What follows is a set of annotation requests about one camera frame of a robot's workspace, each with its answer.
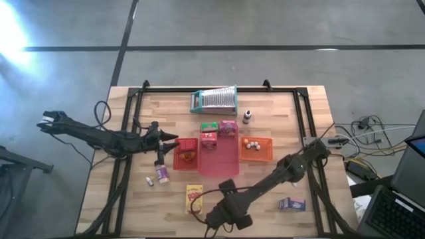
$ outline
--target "red tray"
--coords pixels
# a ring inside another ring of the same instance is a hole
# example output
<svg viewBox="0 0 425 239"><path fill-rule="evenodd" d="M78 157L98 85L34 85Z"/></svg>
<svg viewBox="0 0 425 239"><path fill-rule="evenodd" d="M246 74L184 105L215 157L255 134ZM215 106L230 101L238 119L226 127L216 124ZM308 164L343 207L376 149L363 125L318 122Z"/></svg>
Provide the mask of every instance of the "red tray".
<svg viewBox="0 0 425 239"><path fill-rule="evenodd" d="M232 177L239 174L238 128L234 137L217 137L217 148L199 146L198 172L203 176Z"/></svg>
<svg viewBox="0 0 425 239"><path fill-rule="evenodd" d="M198 139L190 138L190 139L176 139L176 142L180 142L180 145L174 149L174 170L197 170L198 168ZM181 149L184 147L191 147L195 149L195 157L192 163L186 162L184 159L179 158L179 154Z"/></svg>

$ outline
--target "blue box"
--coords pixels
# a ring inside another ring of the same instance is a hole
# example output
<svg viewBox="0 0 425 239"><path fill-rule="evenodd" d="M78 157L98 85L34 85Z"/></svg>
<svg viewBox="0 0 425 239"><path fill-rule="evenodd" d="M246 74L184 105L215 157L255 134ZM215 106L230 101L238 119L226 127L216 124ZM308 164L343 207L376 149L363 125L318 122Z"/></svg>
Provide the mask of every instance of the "blue box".
<svg viewBox="0 0 425 239"><path fill-rule="evenodd" d="M292 212L305 212L305 200L288 197L279 202L279 210Z"/></svg>

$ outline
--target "wooden table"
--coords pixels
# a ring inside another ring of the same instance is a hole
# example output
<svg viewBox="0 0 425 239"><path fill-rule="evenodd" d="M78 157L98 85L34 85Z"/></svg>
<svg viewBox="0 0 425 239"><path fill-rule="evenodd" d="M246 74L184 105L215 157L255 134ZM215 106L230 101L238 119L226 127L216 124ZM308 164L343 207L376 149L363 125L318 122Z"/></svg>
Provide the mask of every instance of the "wooden table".
<svg viewBox="0 0 425 239"><path fill-rule="evenodd" d="M306 87L309 91L317 134L321 135L333 122L325 88L323 86ZM121 127L127 90L128 87L111 88L108 103L112 109L112 119L106 125L109 129L119 130ZM198 137L201 122L234 119L232 116L190 114L189 105L189 93L144 93L139 120L144 126L149 125L152 121L158 121L164 131L184 138ZM301 106L304 125L307 135L309 135L303 102L301 102ZM250 124L244 125L241 123L242 117L248 109L252 111L253 116ZM291 94L239 93L237 122L240 136L272 137L274 150L272 163L241 161L240 174L233 178L237 187L255 184L272 172L278 160L289 153L295 153L301 147L294 98ZM328 137L332 135L335 135L333 128L327 133ZM97 151L94 162L105 156L103 151ZM199 224L193 216L185 214L186 185L202 184L206 191L217 189L218 184L227 179L202 177L196 171L174 171L173 152L170 152L165 158L165 164L171 182L168 185L160 185L156 181L153 166L153 162L156 160L155 156L156 153L149 152L133 157L122 236L202 237L205 233L205 225ZM104 161L92 169L77 232L84 231L104 207L108 197L113 164L112 160ZM325 167L325 173L332 203L351 227L356 228L357 217L341 158L330 157ZM146 177L150 177L155 182L154 187L150 187L146 183ZM305 198L307 210L305 212L280 212L278 201L286 197ZM221 199L220 193L211 193L205 196L203 199L204 212L209 212ZM322 204L321 211L323 223L328 229L326 213ZM115 225L114 213L116 213L116 208L112 213L111 228ZM306 176L297 184L296 188L291 183L284 183L272 189L252 203L248 213L254 221L252 226L244 230L235 228L231 234L221 228L217 236L317 235Z"/></svg>

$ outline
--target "pink tray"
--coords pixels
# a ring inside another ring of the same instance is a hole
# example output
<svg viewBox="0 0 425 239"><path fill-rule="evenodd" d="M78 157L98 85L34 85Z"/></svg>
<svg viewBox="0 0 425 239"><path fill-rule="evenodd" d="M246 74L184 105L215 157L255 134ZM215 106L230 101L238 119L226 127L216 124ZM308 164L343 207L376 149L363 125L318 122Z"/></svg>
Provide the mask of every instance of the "pink tray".
<svg viewBox="0 0 425 239"><path fill-rule="evenodd" d="M234 137L217 136L217 148L199 144L198 172L203 176L232 177L239 174L238 129Z"/></svg>

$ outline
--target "yellow box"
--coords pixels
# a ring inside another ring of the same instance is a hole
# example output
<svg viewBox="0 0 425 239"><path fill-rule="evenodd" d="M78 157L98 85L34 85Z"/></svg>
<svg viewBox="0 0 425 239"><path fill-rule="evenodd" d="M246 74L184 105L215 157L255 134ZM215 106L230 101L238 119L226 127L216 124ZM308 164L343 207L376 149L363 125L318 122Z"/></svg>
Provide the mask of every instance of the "yellow box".
<svg viewBox="0 0 425 239"><path fill-rule="evenodd" d="M202 185L187 185L186 186L186 214L191 214L192 201L202 193ZM202 197L198 198L193 203L193 211L197 214L202 214L203 204Z"/></svg>

